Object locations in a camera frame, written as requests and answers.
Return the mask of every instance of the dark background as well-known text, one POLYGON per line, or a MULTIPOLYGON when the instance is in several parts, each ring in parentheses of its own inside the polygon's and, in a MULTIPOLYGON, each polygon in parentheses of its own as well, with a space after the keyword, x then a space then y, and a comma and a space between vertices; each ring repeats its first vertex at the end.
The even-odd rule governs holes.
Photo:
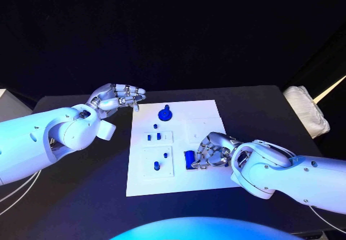
POLYGON ((303 84, 317 94, 334 80, 311 71, 344 47, 342 0, 1 4, 0 87, 30 107, 105 83, 147 91, 303 84))

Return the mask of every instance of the white paper sheet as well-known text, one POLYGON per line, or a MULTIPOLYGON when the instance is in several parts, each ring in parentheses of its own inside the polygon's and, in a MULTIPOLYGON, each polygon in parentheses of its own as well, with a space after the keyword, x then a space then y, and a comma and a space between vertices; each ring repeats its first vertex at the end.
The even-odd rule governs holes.
POLYGON ((196 152, 199 143, 210 132, 225 134, 215 100, 140 104, 138 108, 140 111, 133 112, 125 196, 238 187, 231 180, 231 167, 209 166, 206 170, 186 170, 184 151, 196 152), (158 111, 166 105, 173 117, 169 121, 160 121, 158 111), (156 138, 156 133, 169 131, 173 141, 157 140, 146 143, 148 133, 151 138, 156 138), (156 161, 164 163, 161 154, 153 154, 150 160, 144 152, 146 148, 156 147, 157 151, 161 147, 171 147, 173 176, 161 177, 163 173, 158 174, 160 171, 166 171, 164 164, 157 171, 158 177, 156 172, 150 172, 150 177, 146 174, 148 169, 154 168, 156 161))

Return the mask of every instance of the cable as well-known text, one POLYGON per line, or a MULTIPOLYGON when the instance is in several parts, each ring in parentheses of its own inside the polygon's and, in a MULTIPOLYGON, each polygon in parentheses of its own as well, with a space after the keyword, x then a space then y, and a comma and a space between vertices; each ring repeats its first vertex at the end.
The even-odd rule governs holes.
POLYGON ((23 198, 23 196, 27 194, 27 192, 29 192, 29 190, 30 190, 32 186, 34 185, 34 182, 36 182, 36 180, 37 180, 37 178, 39 178, 40 172, 42 172, 42 170, 37 171, 36 178, 34 178, 34 180, 33 180, 33 182, 32 182, 32 184, 30 184, 30 187, 29 187, 27 190, 24 191, 23 195, 22 195, 20 198, 16 200, 16 202, 4 209, 4 211, 1 211, 0 215, 3 215, 3 213, 14 206, 14 204, 20 201, 20 199, 23 198))
POLYGON ((0 199, 0 202, 1 202, 4 199, 7 199, 7 198, 22 189, 22 187, 23 187, 23 186, 30 182, 30 180, 34 178, 36 174, 37 174, 37 172, 30 176, 29 180, 23 183, 23 185, 22 185, 3 199, 0 199))
POLYGON ((313 209, 313 207, 311 206, 308 206, 310 208, 311 208, 311 211, 314 212, 314 214, 319 216, 319 218, 336 229, 336 230, 339 230, 342 233, 344 233, 346 234, 346 231, 343 231, 342 229, 339 229, 334 225, 331 225, 326 220, 324 220, 324 218, 319 215, 319 213, 314 211, 314 209, 313 209))

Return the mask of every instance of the blue object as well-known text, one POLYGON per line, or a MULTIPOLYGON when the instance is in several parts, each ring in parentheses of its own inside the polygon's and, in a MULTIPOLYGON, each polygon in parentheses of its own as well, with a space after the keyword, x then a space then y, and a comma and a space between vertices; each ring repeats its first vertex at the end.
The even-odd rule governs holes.
POLYGON ((197 169, 196 167, 192 167, 192 163, 195 162, 195 152, 193 151, 186 151, 184 152, 184 162, 186 162, 186 169, 197 169))
POLYGON ((179 217, 151 222, 128 230, 112 240, 300 240, 297 236, 248 221, 219 217, 179 217))
POLYGON ((158 112, 158 119, 166 122, 171 119, 171 116, 173 116, 173 114, 170 111, 170 106, 166 105, 164 109, 158 112))
POLYGON ((158 171, 158 170, 160 170, 160 164, 158 164, 158 162, 157 162, 157 161, 153 163, 153 169, 154 169, 156 171, 158 171))

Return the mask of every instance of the robotic hand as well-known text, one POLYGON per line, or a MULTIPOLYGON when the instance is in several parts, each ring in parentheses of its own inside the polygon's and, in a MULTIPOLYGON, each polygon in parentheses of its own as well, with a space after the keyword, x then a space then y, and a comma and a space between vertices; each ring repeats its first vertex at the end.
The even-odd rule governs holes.
POLYGON ((226 163, 232 181, 257 197, 269 199, 278 190, 301 204, 346 214, 346 161, 295 156, 265 141, 242 143, 210 132, 190 165, 206 169, 226 163))
POLYGON ((102 119, 121 107, 138 111, 146 91, 105 84, 85 104, 62 107, 0 123, 0 185, 27 177, 72 152, 85 149, 98 136, 109 140, 115 126, 102 119))

